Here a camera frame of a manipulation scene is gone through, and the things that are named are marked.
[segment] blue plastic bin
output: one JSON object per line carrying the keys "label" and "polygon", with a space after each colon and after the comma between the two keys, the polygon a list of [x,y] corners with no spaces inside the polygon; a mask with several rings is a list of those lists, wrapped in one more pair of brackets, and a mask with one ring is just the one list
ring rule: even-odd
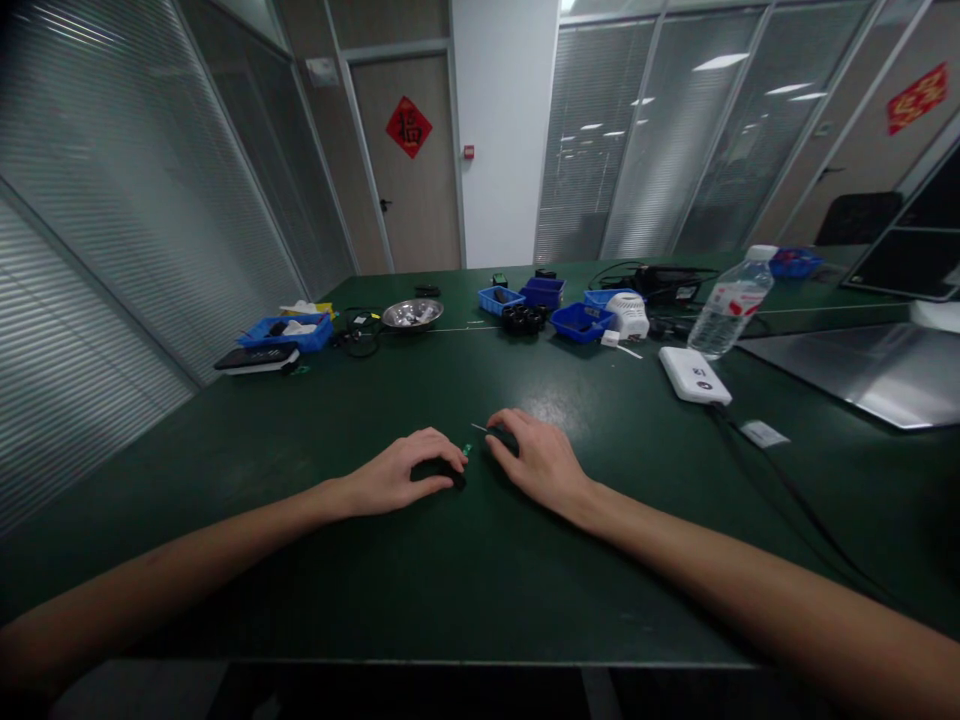
{"label": "blue plastic bin", "polygon": [[616,290],[584,290],[583,302],[588,307],[606,310],[607,303],[610,302],[613,296],[619,295],[622,292],[627,292],[638,297],[640,296],[640,293],[636,290],[628,290],[627,288],[617,288]]}
{"label": "blue plastic bin", "polygon": [[556,310],[563,304],[563,286],[566,284],[566,280],[534,277],[527,280],[520,294],[526,298],[525,305],[546,305],[548,309]]}
{"label": "blue plastic bin", "polygon": [[550,316],[550,322],[561,335],[579,343],[588,343],[603,335],[604,330],[609,330],[615,317],[616,315],[607,310],[592,308],[584,303],[573,303],[557,310]]}
{"label": "blue plastic bin", "polygon": [[[497,300],[496,291],[502,290],[503,294],[507,296],[508,300],[505,303],[501,303]],[[501,287],[492,287],[484,288],[477,293],[480,296],[480,307],[486,310],[489,313],[493,313],[496,316],[503,315],[503,309],[505,307],[510,307],[511,305],[519,305],[523,302],[523,295],[513,290],[508,290],[507,288]]]}
{"label": "blue plastic bin", "polygon": [[780,248],[770,261],[770,272],[779,278],[805,278],[822,264],[822,257],[805,248]]}
{"label": "blue plastic bin", "polygon": [[[278,322],[290,322],[296,320],[301,325],[313,325],[316,323],[317,329],[309,335],[278,335],[270,337],[267,333]],[[327,340],[333,335],[333,323],[327,313],[316,315],[285,315],[283,317],[264,318],[248,331],[248,335],[237,338],[237,342],[243,347],[260,347],[261,345],[276,345],[282,342],[295,342],[300,346],[300,352],[317,352],[322,350],[327,344]]]}

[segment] metal bowl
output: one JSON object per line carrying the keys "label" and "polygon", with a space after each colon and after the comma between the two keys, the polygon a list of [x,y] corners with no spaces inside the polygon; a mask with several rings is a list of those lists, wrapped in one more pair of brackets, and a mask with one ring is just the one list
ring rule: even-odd
{"label": "metal bowl", "polygon": [[388,328],[406,332],[424,332],[443,315],[443,303],[432,298],[404,300],[383,311]]}

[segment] hand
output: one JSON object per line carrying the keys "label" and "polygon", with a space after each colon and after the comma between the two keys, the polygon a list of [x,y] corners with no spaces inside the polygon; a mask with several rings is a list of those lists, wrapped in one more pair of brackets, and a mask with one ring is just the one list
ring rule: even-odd
{"label": "hand", "polygon": [[494,425],[504,426],[520,445],[520,457],[514,457],[487,435],[487,445],[507,476],[538,503],[569,519],[595,483],[583,472],[563,430],[517,409],[494,413],[487,427]]}
{"label": "hand", "polygon": [[434,475],[418,482],[410,471],[424,460],[441,457],[463,472],[466,456],[447,436],[433,428],[418,430],[395,440],[363,467],[342,478],[317,486],[326,497],[324,505],[338,509],[341,517],[382,515],[399,510],[427,495],[453,486],[453,480]]}

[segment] green table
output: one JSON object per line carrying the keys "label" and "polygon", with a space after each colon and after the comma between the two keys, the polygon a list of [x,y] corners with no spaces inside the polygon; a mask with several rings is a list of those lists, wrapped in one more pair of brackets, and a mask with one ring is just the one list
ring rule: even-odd
{"label": "green table", "polygon": [[[732,255],[678,258],[723,268]],[[608,263],[557,266],[565,299]],[[531,268],[504,268],[511,286]],[[335,306],[443,290],[435,332],[387,336],[311,372],[225,377],[0,548],[2,619],[166,540],[347,473],[432,425],[477,449],[468,487],[326,528],[265,560],[131,650],[135,656],[741,666],[756,654],[668,584],[534,506],[471,422],[519,406],[560,425],[594,477],[651,505],[840,579],[839,563],[749,447],[738,467],[702,407],[676,399],[647,342],[637,360],[492,329],[491,270],[351,278]],[[895,298],[781,283],[776,331],[904,319]],[[774,450],[839,541],[914,611],[960,637],[955,480],[960,430],[903,434],[734,351],[718,364],[739,419]]]}

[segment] red diamond decoration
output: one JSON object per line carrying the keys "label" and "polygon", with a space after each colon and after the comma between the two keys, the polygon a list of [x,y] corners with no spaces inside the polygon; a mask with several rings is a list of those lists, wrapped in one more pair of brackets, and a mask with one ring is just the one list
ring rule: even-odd
{"label": "red diamond decoration", "polygon": [[421,113],[406,95],[400,98],[400,104],[387,123],[387,135],[400,146],[411,159],[417,156],[427,141],[433,125]]}

